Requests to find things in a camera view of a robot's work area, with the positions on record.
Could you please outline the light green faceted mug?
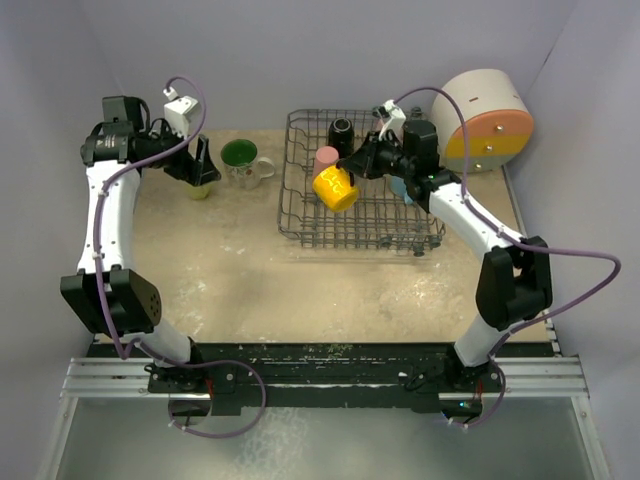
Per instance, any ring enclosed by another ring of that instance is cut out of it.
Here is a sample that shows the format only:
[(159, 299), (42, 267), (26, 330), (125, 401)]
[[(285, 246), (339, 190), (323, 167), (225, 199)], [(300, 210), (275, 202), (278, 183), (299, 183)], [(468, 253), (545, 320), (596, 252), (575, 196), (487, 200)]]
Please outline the light green faceted mug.
[(202, 185), (194, 186), (187, 184), (185, 186), (188, 197), (194, 201), (201, 201), (208, 198), (213, 189), (213, 182), (205, 183)]

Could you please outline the black cup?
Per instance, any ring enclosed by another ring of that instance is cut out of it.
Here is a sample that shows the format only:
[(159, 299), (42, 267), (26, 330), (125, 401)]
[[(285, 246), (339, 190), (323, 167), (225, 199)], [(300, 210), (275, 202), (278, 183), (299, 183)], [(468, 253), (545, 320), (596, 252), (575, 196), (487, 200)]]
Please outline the black cup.
[(354, 127), (345, 117), (336, 118), (327, 131), (327, 145), (333, 147), (340, 158), (349, 157), (354, 151)]

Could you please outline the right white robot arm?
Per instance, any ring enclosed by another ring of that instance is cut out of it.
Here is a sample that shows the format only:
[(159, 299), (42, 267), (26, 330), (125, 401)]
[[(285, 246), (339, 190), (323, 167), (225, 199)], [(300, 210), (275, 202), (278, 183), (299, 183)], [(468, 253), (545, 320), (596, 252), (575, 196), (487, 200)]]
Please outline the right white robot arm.
[(403, 130), (401, 138), (369, 132), (361, 147), (336, 166), (351, 180), (400, 178), (414, 203), (452, 228), (480, 260), (477, 314), (454, 343), (444, 369), (452, 389), (467, 391), (502, 343), (551, 305), (547, 244), (499, 223), (458, 175), (440, 166), (435, 129), (428, 122), (410, 122)]

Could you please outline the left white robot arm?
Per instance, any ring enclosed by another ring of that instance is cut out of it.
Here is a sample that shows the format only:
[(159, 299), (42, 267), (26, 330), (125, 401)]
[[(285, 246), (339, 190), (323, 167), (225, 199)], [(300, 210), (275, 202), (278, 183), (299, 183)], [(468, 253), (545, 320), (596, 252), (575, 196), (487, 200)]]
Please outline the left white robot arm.
[(192, 187), (220, 180), (209, 140), (188, 141), (201, 104), (165, 89), (162, 117), (152, 120), (146, 102), (132, 96), (102, 100), (103, 119), (81, 146), (89, 188), (87, 230), (76, 272), (60, 280), (60, 292), (86, 329), (109, 337), (118, 353), (149, 355), (150, 381), (167, 390), (194, 392), (206, 382), (195, 342), (163, 317), (159, 290), (135, 270), (134, 211), (143, 173), (161, 169)]

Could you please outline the round three-drawer storage box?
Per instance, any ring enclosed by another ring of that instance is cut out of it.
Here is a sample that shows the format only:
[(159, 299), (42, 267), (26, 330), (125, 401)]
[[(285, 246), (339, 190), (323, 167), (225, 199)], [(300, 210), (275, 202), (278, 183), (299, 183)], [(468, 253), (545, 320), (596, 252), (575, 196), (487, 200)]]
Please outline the round three-drawer storage box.
[(443, 167), (457, 173), (498, 170), (524, 149), (534, 119), (507, 73), (467, 71), (443, 90), (456, 102), (437, 95), (430, 113)]

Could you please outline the light blue mug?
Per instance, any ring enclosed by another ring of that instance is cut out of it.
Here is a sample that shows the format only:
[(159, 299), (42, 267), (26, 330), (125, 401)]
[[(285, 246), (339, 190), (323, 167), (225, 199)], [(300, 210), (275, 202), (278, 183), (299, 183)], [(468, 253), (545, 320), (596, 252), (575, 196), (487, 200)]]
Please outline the light blue mug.
[(389, 180), (389, 188), (391, 192), (404, 201), (405, 205), (412, 205), (414, 201), (410, 198), (407, 192), (405, 182), (400, 177), (391, 176)]

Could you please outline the yellow mug black handle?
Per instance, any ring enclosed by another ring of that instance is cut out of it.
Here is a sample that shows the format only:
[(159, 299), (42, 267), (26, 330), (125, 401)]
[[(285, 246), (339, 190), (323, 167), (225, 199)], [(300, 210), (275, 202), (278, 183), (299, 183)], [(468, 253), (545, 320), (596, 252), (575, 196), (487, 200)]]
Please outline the yellow mug black handle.
[(320, 172), (312, 182), (313, 190), (324, 205), (334, 213), (353, 206), (359, 190), (351, 184), (349, 174), (332, 165)]

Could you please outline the white floral mug green inside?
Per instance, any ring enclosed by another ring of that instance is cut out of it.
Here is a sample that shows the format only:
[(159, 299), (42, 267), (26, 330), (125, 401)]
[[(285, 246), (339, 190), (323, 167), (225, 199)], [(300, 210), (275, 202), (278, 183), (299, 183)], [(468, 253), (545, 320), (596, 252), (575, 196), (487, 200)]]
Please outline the white floral mug green inside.
[(256, 144), (248, 139), (235, 139), (225, 144), (220, 158), (230, 184), (241, 189), (254, 189), (263, 179), (276, 173), (274, 162), (261, 157)]

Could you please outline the pink handleless tumbler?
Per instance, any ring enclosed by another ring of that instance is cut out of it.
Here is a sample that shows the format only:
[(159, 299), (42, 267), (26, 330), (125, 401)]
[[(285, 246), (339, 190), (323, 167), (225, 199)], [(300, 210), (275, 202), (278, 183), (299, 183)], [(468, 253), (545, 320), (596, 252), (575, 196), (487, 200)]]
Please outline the pink handleless tumbler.
[(339, 152), (332, 146), (323, 146), (315, 152), (313, 164), (313, 176), (317, 176), (320, 172), (339, 160)]

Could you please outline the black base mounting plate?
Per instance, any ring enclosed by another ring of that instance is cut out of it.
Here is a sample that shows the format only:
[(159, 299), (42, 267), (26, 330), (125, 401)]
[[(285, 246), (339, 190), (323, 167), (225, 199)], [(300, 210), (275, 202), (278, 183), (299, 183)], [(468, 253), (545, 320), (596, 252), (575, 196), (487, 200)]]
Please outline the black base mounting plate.
[(450, 343), (200, 343), (197, 368), (146, 365), (174, 412), (236, 416), (245, 407), (400, 408), (474, 419), (498, 393), (495, 364), (465, 367)]

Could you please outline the aluminium rail frame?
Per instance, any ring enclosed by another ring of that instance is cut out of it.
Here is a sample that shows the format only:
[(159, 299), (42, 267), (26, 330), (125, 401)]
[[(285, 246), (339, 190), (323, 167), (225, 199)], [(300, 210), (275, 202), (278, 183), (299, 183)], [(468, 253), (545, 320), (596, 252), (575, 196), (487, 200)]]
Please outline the aluminium rail frame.
[[(423, 257), (407, 250), (309, 247), (278, 230), (283, 134), (253, 140), (277, 166), (253, 190), (220, 182), (191, 200), (151, 170), (141, 183), (135, 258), (180, 331), (224, 344), (448, 341), (470, 323), (479, 268), (454, 234)], [(549, 326), (517, 338), (506, 397), (468, 431), (400, 408), (247, 408), (200, 418), (201, 436), (169, 424), (168, 396), (144, 360), (96, 342), (69, 365), (56, 479), (607, 479), (575, 357), (544, 357)]]

